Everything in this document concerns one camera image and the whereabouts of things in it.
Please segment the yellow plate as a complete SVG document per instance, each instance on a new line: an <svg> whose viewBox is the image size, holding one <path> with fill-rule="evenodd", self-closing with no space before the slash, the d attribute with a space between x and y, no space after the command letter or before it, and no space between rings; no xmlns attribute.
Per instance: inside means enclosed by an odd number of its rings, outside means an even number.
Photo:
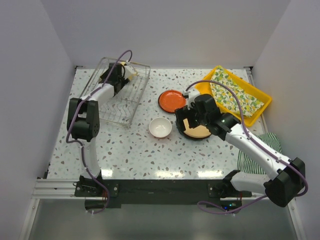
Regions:
<svg viewBox="0 0 320 240"><path fill-rule="evenodd" d="M211 135L210 131L203 125L191 128L187 119L183 120L183 124L185 127L185 131L183 133L188 137L195 139L204 139Z"/></svg>

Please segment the dark brown beige plate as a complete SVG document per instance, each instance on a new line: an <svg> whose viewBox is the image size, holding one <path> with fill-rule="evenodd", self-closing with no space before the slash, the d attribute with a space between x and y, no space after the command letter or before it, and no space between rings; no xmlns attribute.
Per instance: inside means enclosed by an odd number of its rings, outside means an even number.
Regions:
<svg viewBox="0 0 320 240"><path fill-rule="evenodd" d="M196 128L189 128L186 126L185 131L182 131L178 126L176 126L176 128L183 137L194 141L206 139L212 135L210 131L202 125L199 125Z"/></svg>

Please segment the orange ceramic bowl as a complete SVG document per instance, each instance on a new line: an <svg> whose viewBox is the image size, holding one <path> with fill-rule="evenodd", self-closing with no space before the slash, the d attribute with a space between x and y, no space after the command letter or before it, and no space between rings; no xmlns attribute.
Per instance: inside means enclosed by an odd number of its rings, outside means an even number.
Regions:
<svg viewBox="0 0 320 240"><path fill-rule="evenodd" d="M172 132L172 124L165 117L156 117L149 123L148 130L156 138L165 138Z"/></svg>

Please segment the teal embossed plate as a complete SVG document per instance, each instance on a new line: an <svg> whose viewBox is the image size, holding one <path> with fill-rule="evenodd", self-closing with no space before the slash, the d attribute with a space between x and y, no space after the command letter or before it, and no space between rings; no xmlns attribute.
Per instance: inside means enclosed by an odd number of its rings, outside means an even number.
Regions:
<svg viewBox="0 0 320 240"><path fill-rule="evenodd" d="M187 131L180 131L179 132L185 139L192 140L192 141L201 141L207 139L211 136L210 132L187 132Z"/></svg>

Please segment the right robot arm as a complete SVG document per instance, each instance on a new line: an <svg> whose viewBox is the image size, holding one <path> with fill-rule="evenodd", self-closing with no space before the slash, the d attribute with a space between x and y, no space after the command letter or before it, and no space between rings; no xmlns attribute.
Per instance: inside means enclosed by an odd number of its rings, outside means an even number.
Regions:
<svg viewBox="0 0 320 240"><path fill-rule="evenodd" d="M285 207L296 198L305 195L309 186L305 163L300 158L291 159L271 148L231 113L221 113L209 94L184 92L185 106L175 110L176 126L180 132L204 126L211 135L238 148L262 168L264 174L233 170L222 180L220 187L230 197L248 191L264 194L274 204Z"/></svg>

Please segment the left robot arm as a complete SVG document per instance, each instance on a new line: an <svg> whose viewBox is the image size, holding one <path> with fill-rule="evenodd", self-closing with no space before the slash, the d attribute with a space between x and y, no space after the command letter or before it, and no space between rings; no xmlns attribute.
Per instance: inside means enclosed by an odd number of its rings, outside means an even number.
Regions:
<svg viewBox="0 0 320 240"><path fill-rule="evenodd" d="M76 192L108 197L109 191L103 184L96 147L100 132L100 107L117 100L134 75L135 70L129 62L112 62L100 75L97 86L91 92L69 100L66 142L80 145L82 163Z"/></svg>

